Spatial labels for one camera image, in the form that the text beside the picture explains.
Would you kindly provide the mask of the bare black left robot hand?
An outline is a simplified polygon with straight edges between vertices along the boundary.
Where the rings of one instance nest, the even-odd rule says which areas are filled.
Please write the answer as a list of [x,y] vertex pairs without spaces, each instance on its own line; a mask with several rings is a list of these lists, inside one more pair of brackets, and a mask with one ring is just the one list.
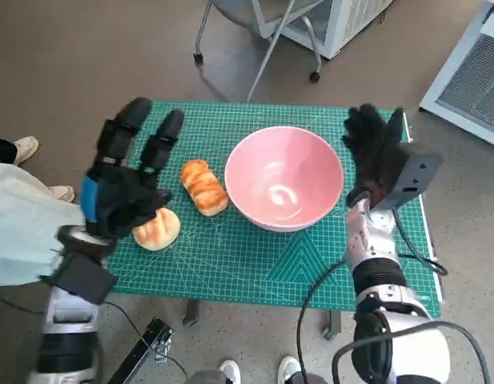
[[86,230],[92,235],[125,238],[154,218],[156,210],[173,197],[169,190],[158,188],[158,181],[183,128],[181,110],[172,110],[148,138],[138,168],[122,164],[151,108],[150,99],[135,98],[103,125],[80,197]]

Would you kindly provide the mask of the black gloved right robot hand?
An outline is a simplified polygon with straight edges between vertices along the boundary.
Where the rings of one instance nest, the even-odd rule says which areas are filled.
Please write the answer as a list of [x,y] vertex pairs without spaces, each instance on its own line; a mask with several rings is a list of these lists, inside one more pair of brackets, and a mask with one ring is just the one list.
[[348,192],[349,207],[362,194],[368,193],[370,206],[381,202],[390,192],[390,182],[384,177],[388,157],[396,150],[403,135],[404,109],[396,108],[386,122],[370,103],[352,107],[343,125],[343,144],[350,150],[355,163],[355,184]]

